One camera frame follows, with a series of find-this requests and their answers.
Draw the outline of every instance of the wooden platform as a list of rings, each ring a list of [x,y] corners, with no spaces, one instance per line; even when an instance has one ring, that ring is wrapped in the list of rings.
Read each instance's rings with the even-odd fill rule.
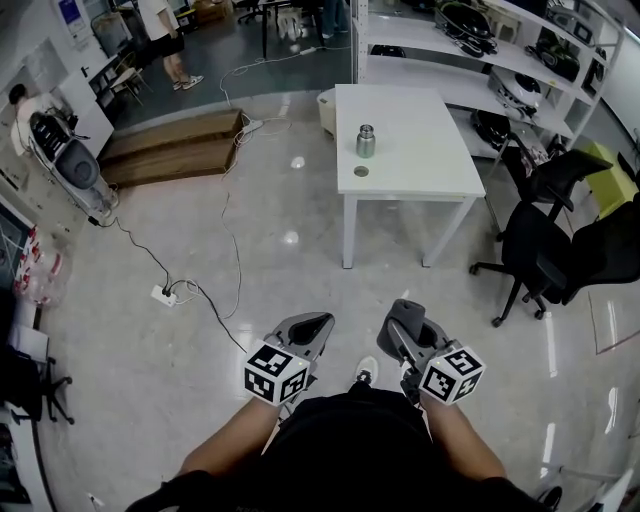
[[[174,121],[114,139],[99,159],[102,177],[119,188],[225,172],[242,130],[239,110]]]

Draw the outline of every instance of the metal bottle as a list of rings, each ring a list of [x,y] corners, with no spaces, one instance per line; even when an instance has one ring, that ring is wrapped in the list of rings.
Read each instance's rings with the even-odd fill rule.
[[[373,126],[363,124],[356,139],[356,153],[360,158],[371,158],[376,152],[376,136],[373,134]]]

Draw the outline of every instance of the power strip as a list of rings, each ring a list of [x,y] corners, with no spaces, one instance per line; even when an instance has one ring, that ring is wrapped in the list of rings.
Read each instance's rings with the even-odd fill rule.
[[[170,308],[175,306],[178,301],[178,297],[175,293],[165,295],[164,289],[159,285],[155,285],[153,287],[153,290],[151,290],[151,296],[158,302],[162,302],[165,306],[169,306]]]

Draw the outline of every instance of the white sneaker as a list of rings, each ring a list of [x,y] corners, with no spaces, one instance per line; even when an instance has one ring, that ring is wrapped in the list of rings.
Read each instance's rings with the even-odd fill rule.
[[[356,382],[365,382],[373,386],[378,380],[378,360],[373,356],[367,356],[358,363],[356,368]]]
[[[194,85],[198,85],[204,79],[203,76],[190,76],[188,82],[182,82],[182,89],[188,91]]]

